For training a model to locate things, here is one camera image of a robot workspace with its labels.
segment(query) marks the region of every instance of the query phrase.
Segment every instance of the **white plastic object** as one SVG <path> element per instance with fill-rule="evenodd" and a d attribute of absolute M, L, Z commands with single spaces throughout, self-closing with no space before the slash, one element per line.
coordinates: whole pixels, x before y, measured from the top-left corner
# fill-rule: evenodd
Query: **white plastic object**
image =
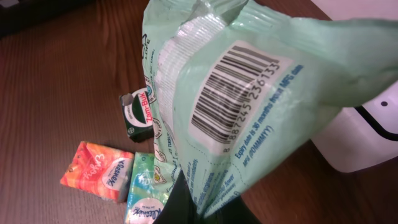
<path fill-rule="evenodd" d="M 363 107 L 386 131 L 398 134 L 398 82 Z M 344 108 L 312 141 L 340 172 L 365 169 L 398 156 L 398 141 L 382 137 L 354 108 Z"/>

